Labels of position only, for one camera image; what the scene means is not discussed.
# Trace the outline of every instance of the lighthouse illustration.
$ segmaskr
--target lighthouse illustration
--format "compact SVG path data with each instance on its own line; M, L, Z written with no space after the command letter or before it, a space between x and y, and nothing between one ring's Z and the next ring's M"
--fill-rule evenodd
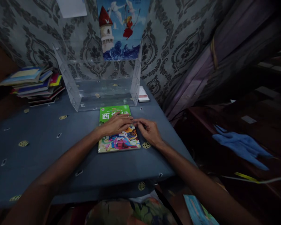
M111 21L111 18L109 17L105 8L102 6L99 16L99 26L100 26L103 53L109 51L114 46L113 45L114 36L112 35L112 30L111 30L112 25L113 23Z

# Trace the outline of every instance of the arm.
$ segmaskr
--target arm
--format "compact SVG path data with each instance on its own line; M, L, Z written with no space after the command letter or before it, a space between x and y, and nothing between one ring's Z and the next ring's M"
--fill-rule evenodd
M157 124L135 119L144 138L155 146L174 168L204 207L219 221L227 224L260 224L245 208L223 188L190 163L161 138Z
M128 114L119 112L77 142L33 181L2 224L42 224L48 207L61 185L74 172L92 147L103 137L118 134L132 123Z

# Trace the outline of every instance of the white cable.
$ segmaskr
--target white cable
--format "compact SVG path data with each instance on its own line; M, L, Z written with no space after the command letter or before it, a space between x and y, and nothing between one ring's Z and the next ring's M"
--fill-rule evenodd
M280 181L281 177L277 177L274 179L270 179L267 181L251 181L251 180L247 180L247 179L241 179L241 178L235 178L235 177L227 177L227 176L222 176L225 178L229 178L229 179L234 179L234 180L241 180L241 181L246 181L246 182L251 182L251 183L258 183L258 184L265 184L265 183L271 183L271 182L275 182L275 181Z

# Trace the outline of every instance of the stack of books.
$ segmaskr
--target stack of books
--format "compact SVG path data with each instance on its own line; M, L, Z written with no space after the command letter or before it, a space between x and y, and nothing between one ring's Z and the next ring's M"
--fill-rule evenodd
M0 85L12 86L12 94L28 98L30 107L34 107L55 102L57 95L65 89L61 85L61 78L48 65L30 66L11 74Z

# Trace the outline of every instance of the poster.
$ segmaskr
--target poster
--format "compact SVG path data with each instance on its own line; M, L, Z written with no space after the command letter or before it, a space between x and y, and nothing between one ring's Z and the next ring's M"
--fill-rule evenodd
M136 59L145 28L150 0L98 0L103 57Z

